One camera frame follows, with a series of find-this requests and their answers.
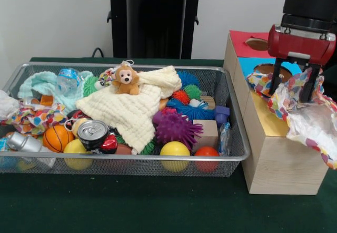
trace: small basketball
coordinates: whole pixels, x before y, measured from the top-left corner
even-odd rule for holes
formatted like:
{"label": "small basketball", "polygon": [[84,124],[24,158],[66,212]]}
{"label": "small basketball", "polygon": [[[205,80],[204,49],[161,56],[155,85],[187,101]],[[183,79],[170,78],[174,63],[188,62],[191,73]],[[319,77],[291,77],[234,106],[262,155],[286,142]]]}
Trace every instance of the small basketball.
{"label": "small basketball", "polygon": [[63,152],[68,143],[74,139],[71,131],[63,125],[53,126],[44,133],[43,145],[54,152]]}

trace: white wall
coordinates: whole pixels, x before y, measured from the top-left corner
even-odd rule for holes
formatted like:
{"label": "white wall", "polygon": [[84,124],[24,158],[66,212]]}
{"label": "white wall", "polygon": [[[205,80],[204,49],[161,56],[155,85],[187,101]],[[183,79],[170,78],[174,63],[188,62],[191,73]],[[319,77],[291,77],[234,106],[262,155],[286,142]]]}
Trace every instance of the white wall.
{"label": "white wall", "polygon": [[[229,29],[268,31],[284,0],[200,0],[192,58],[222,59]],[[0,86],[32,56],[112,56],[110,0],[0,0]]]}

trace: blue panel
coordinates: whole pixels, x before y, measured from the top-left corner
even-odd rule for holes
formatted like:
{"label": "blue panel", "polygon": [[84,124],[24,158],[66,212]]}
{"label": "blue panel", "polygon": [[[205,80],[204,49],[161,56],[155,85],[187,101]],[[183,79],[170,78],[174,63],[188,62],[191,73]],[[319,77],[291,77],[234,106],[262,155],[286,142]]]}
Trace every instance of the blue panel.
{"label": "blue panel", "polygon": [[[275,63],[275,58],[253,58],[253,57],[239,57],[239,63],[241,65],[243,74],[247,77],[254,71],[254,68],[259,64],[264,63]],[[291,74],[295,75],[297,73],[302,73],[300,67],[297,64],[292,64],[288,62],[282,63],[282,66],[288,69]]]}

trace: orange spiky ball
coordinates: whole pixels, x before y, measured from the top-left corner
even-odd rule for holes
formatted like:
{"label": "orange spiky ball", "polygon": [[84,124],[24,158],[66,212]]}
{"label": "orange spiky ball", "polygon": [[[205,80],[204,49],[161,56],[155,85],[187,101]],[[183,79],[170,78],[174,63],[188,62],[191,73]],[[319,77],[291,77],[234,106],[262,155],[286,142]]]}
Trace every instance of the orange spiky ball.
{"label": "orange spiky ball", "polygon": [[184,90],[175,91],[172,94],[172,98],[179,100],[184,105],[188,105],[190,103],[190,98]]}

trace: stuffed monkey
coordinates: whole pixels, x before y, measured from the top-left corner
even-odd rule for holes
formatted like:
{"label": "stuffed monkey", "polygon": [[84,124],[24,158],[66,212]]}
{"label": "stuffed monkey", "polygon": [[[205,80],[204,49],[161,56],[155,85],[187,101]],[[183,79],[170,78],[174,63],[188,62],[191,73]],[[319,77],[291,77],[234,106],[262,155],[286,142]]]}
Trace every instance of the stuffed monkey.
{"label": "stuffed monkey", "polygon": [[137,75],[137,72],[134,71],[130,66],[128,66],[127,64],[122,65],[116,70],[116,72],[112,76],[114,79],[112,84],[113,86],[117,87],[116,94],[139,94],[139,76]]}

